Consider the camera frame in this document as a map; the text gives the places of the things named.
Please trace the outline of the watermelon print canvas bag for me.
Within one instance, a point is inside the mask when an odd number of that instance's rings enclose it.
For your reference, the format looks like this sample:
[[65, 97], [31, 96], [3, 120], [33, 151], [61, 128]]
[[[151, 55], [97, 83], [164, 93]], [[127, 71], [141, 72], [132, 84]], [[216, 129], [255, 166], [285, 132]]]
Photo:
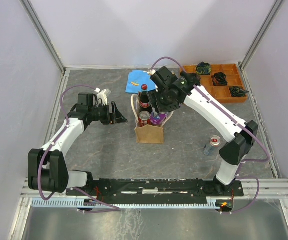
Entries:
[[141, 144], [163, 144], [164, 143], [164, 125], [172, 118], [173, 112], [166, 116], [166, 119], [159, 126], [145, 125], [140, 126], [138, 120], [137, 107], [139, 106], [139, 98], [136, 94], [132, 94], [130, 98], [131, 109], [135, 117], [135, 135], [136, 142]]

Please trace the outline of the red cola can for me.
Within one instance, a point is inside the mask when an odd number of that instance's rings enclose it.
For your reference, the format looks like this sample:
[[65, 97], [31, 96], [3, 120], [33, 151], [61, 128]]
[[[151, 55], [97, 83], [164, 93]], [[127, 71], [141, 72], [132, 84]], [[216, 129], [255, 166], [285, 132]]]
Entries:
[[141, 111], [138, 115], [139, 126], [143, 127], [150, 124], [150, 113], [147, 111]]

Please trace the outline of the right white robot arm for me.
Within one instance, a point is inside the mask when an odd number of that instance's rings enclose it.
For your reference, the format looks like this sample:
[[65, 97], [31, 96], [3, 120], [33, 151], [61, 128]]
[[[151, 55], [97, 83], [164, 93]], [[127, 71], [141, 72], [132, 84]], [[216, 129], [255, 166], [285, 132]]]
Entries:
[[182, 71], [176, 76], [163, 66], [147, 74], [155, 84], [147, 95], [156, 113], [170, 113], [186, 105], [204, 117], [226, 141], [219, 150], [222, 161], [213, 183], [215, 193], [226, 195], [231, 191], [241, 161], [254, 145], [257, 123], [246, 122], [227, 110], [201, 85], [195, 73]]

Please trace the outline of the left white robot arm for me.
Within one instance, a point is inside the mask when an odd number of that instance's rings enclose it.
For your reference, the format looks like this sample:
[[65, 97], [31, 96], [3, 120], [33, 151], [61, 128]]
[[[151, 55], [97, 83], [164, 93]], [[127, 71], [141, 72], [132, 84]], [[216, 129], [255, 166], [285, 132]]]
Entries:
[[28, 187], [31, 190], [62, 193], [77, 187], [83, 195], [94, 190], [89, 172], [69, 171], [65, 156], [74, 141], [93, 122], [115, 125], [127, 122], [117, 110], [115, 102], [108, 102], [110, 94], [104, 89], [97, 94], [79, 93], [77, 103], [68, 112], [62, 126], [42, 147], [28, 153]]

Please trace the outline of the purple soda can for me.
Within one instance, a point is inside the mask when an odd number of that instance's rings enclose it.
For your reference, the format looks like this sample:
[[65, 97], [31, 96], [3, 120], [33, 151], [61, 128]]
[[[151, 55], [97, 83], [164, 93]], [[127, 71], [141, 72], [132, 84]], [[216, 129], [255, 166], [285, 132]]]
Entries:
[[150, 115], [150, 123], [153, 126], [160, 126], [163, 124], [163, 122], [166, 120], [168, 113], [159, 113], [157, 115], [154, 114], [154, 112]]

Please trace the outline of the glass cola bottle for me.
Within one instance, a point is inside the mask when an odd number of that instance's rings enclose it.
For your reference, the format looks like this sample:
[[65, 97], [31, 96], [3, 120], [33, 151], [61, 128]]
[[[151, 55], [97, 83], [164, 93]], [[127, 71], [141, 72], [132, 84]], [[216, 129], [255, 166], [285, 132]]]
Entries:
[[139, 112], [146, 111], [149, 114], [152, 113], [152, 106], [150, 104], [147, 91], [148, 86], [146, 84], [141, 85], [141, 92], [139, 94]]

